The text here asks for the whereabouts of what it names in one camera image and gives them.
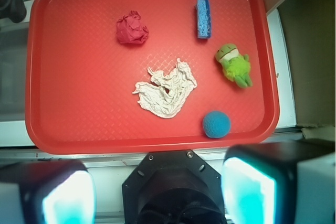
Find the white rag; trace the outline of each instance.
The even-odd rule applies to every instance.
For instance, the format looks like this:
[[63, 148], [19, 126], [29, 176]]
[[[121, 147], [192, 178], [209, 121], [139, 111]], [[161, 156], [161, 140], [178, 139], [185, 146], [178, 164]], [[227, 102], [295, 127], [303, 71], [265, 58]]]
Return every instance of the white rag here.
[[188, 63], [180, 62], [178, 58], [176, 68], [170, 74], [165, 76], [162, 70], [153, 71], [150, 67], [148, 73], [157, 86], [137, 82], [133, 94], [139, 94], [138, 104], [161, 118], [176, 116], [188, 95], [197, 87]]

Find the cyan light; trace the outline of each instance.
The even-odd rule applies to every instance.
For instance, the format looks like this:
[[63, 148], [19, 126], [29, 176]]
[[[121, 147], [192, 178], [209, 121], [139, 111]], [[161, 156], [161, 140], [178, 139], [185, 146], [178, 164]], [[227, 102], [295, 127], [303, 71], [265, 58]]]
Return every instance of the cyan light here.
[[224, 204], [238, 224], [273, 224], [276, 181], [237, 157], [222, 170]]
[[46, 224], [92, 224], [96, 202], [94, 188], [88, 172], [74, 172], [43, 199]]

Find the screw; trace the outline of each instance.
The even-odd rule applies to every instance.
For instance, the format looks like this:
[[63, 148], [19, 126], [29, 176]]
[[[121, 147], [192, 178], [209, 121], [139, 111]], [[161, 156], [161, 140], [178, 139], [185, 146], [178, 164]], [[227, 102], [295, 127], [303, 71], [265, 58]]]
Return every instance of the screw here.
[[194, 156], [193, 152], [187, 152], [187, 157], [192, 158]]

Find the green plush toy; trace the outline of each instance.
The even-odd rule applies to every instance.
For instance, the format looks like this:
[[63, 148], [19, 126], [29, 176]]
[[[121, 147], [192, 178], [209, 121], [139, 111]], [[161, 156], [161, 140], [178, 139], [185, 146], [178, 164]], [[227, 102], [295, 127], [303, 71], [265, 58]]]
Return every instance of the green plush toy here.
[[248, 55], [242, 56], [235, 44], [225, 44], [216, 53], [216, 60], [222, 65], [223, 73], [241, 88], [252, 87], [251, 64]]

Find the sponge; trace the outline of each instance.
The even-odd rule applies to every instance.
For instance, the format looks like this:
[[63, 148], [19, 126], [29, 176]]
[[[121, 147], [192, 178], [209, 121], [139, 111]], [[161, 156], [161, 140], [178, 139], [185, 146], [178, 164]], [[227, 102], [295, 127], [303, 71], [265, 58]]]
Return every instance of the sponge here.
[[211, 138], [221, 138], [231, 129], [229, 117], [221, 111], [212, 111], [203, 118], [205, 134]]
[[197, 0], [197, 37], [209, 39], [211, 37], [211, 16], [209, 0]]

